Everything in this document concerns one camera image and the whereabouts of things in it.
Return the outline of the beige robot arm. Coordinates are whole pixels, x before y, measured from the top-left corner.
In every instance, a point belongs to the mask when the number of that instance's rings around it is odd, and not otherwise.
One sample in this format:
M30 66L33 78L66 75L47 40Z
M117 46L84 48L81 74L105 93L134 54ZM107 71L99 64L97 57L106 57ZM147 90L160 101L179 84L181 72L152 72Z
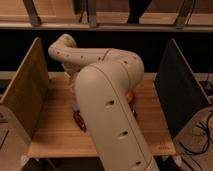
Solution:
M68 34L48 53L77 74L77 104L105 171L159 171L127 101L144 76L141 58L114 48L79 48Z

